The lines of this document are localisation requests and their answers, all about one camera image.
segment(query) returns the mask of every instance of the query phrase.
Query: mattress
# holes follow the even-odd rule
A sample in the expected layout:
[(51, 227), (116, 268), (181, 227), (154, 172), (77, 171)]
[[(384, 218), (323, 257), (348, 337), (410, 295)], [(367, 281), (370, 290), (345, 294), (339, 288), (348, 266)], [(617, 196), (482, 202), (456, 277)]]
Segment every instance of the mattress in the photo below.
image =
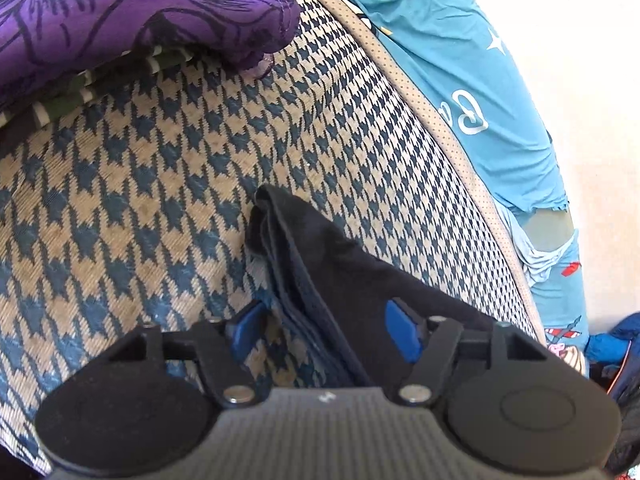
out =
[[(39, 471), (44, 396), (140, 322), (278, 305), (244, 230), (261, 183), (371, 254), (544, 341), (492, 199), (442, 117), (340, 0), (297, 0), (272, 72), (197, 55), (76, 108), (0, 160), (0, 442)], [(258, 384), (320, 386), (274, 321)], [(174, 370), (185, 373), (185, 370)]]

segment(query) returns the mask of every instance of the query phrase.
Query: houndstooth blanket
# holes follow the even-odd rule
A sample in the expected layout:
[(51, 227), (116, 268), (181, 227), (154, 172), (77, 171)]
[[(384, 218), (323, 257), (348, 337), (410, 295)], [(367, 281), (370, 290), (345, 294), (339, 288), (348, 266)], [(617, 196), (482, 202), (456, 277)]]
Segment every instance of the houndstooth blanket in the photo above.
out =
[[(137, 323), (185, 329), (253, 298), (277, 312), (243, 243), (263, 182), (540, 337), (508, 236), (450, 130), (339, 0), (297, 1), (300, 30), (264, 79), (194, 57), (0, 160), (0, 441), (40, 471), (40, 401)], [(265, 385), (323, 380), (277, 322), (248, 364)]]

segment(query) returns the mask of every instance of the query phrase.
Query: white cloth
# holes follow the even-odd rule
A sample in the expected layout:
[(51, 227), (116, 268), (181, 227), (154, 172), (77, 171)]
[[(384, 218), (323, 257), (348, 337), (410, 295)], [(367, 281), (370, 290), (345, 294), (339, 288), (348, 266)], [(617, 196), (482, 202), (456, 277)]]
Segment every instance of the white cloth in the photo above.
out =
[(566, 243), (555, 251), (539, 251), (533, 247), (531, 240), (529, 240), (526, 232), (520, 227), (513, 213), (495, 199), (494, 204), (502, 219), (502, 223), (511, 234), (511, 241), (513, 242), (513, 247), (516, 249), (516, 254), (522, 262), (522, 270), (524, 271), (527, 283), (529, 286), (532, 286), (534, 283), (546, 282), (546, 280), (549, 279), (551, 267), (558, 263), (562, 255), (569, 248), (569, 245), (571, 245), (571, 242), (574, 240), (576, 231), (574, 231), (574, 234), (572, 234)]

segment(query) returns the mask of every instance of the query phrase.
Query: white floor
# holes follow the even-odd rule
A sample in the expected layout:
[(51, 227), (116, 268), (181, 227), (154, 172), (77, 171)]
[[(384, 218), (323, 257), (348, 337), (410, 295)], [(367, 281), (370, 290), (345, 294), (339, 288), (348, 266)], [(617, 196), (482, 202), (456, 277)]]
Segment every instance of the white floor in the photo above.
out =
[(640, 0), (477, 0), (554, 139), (591, 331), (640, 310)]

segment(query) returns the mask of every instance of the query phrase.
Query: folded black fabric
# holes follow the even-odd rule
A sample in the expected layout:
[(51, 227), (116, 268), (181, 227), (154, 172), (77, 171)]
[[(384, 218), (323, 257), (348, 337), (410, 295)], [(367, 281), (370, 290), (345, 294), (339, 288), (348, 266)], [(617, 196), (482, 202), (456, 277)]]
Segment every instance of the folded black fabric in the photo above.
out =
[(394, 386), (406, 362), (385, 324), (386, 304), (400, 298), (419, 316), (445, 316), (466, 328), (494, 320), (367, 254), (310, 204), (261, 186), (247, 247), (267, 260), (284, 323), (305, 339), (327, 374), (327, 386)]

